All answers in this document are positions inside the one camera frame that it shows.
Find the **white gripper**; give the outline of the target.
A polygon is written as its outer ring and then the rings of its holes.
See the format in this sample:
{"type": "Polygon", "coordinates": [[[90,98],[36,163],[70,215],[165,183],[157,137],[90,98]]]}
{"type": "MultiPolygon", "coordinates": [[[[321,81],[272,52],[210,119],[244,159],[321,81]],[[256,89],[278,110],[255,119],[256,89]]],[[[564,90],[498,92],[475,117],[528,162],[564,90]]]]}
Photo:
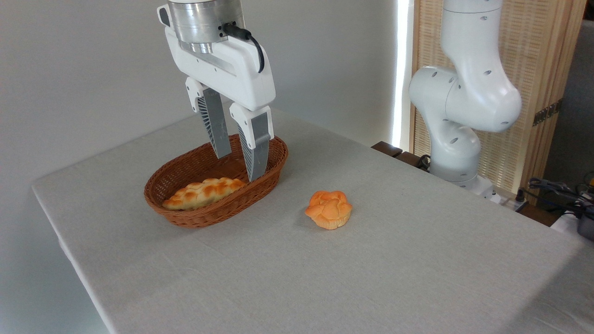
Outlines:
{"type": "Polygon", "coordinates": [[[274,139],[267,105],[274,101],[276,90],[267,54],[265,67],[258,72],[260,59],[252,42],[229,37],[212,44],[212,53],[201,54],[189,51],[189,45],[178,40],[172,28],[165,27],[165,34],[177,67],[189,76],[185,81],[187,95],[217,158],[232,152],[222,94],[236,102],[231,104],[230,113],[238,124],[248,178],[250,182],[259,179],[265,174],[269,141],[274,139]]]}

